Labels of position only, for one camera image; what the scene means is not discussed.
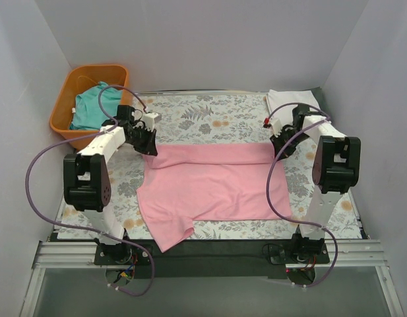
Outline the pink t shirt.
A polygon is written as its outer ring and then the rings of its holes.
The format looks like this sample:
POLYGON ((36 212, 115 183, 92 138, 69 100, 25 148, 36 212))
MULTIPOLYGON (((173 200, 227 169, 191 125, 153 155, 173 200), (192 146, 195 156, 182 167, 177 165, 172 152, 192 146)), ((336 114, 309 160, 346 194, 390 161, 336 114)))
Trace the pink t shirt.
POLYGON ((283 165, 270 143, 160 145, 144 157, 141 215, 162 252, 190 237, 195 221, 291 216, 283 165))

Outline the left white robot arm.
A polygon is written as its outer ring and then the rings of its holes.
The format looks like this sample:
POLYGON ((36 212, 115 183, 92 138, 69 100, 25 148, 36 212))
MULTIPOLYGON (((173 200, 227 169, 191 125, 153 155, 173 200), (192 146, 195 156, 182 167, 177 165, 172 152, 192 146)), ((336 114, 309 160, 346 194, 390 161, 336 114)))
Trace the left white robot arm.
POLYGON ((99 237, 95 239, 104 256, 126 264, 133 247, 122 240, 127 231, 108 207, 111 184, 107 163, 120 146, 128 143, 136 152, 156 156, 156 122, 161 115, 119 105, 114 119, 102 123, 100 134, 83 150, 63 160, 64 199, 83 213, 99 237))

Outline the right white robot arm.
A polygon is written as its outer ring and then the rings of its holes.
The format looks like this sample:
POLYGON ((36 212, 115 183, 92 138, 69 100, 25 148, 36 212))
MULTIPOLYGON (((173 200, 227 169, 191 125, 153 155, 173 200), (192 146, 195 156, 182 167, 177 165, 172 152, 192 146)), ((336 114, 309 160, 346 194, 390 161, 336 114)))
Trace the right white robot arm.
POLYGON ((275 211, 282 220, 297 225, 291 239, 278 246, 282 263, 327 263, 325 236, 332 212, 342 196, 353 188, 360 175, 361 141, 339 132, 328 114, 303 102, 289 102, 273 110, 263 122, 272 130, 274 162, 290 157, 297 146, 311 139, 317 145, 312 168, 315 185, 309 208, 302 220, 293 220, 275 211))

